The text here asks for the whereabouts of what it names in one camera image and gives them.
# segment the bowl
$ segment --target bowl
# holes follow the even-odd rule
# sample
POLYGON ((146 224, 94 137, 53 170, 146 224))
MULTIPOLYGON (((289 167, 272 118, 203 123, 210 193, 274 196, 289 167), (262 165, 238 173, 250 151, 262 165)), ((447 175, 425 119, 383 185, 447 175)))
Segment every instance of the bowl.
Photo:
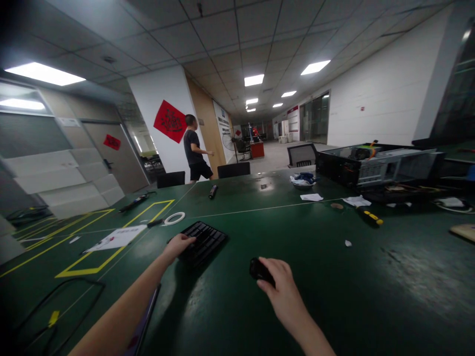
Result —
POLYGON ((315 184, 317 184, 317 182, 313 182, 313 184, 309 184, 309 185, 298 185, 298 184, 295 184, 295 183, 292 183, 292 184, 298 190, 311 190, 313 188, 313 186, 315 184))

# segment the door handle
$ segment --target door handle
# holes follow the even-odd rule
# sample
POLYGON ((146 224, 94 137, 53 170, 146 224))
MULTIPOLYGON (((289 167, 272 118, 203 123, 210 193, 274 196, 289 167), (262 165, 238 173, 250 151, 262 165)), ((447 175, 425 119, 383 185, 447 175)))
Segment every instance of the door handle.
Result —
POLYGON ((111 164, 114 164, 114 162, 109 162, 109 161, 107 160, 107 158, 104 158, 104 164, 107 166, 107 168, 112 169, 112 167, 111 167, 110 165, 111 165, 111 164))

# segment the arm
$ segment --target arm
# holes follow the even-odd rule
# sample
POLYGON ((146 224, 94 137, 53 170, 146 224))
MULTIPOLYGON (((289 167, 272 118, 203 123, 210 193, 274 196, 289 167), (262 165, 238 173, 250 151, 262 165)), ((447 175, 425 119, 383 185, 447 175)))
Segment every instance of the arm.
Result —
POLYGON ((198 146, 196 145, 196 143, 192 143, 192 144, 191 144, 191 150, 192 150, 193 152, 196 152, 196 153, 209 154, 210 156, 214 156, 214 152, 213 152, 213 151, 203 151, 202 149, 198 148, 198 146))
POLYGON ((312 319, 293 281, 290 266, 280 260, 259 257, 276 282, 274 288, 263 280, 257 285, 269 297, 277 318, 299 343, 306 356, 335 356, 325 335, 312 319))
POLYGON ((167 267, 196 240, 178 234, 163 253, 93 325, 70 352, 75 355, 122 355, 167 267))

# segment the black keyboard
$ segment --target black keyboard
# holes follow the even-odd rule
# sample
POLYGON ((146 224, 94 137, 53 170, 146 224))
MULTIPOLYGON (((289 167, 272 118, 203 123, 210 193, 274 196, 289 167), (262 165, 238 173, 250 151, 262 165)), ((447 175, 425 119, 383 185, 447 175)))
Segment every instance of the black keyboard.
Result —
POLYGON ((228 238, 226 234, 203 222, 195 222, 182 233, 196 237, 196 241, 178 256, 181 261, 193 267, 202 264, 228 238))

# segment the black t-shirt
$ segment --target black t-shirt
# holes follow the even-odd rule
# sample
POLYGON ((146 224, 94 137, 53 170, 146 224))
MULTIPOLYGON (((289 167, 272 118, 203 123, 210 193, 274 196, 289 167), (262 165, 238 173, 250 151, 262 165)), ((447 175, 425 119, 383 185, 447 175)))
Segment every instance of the black t-shirt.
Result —
POLYGON ((188 165, 204 162, 203 155, 191 150, 191 144, 194 143, 199 148, 198 135, 193 130, 187 130, 183 137, 183 143, 185 145, 185 153, 187 155, 188 165))

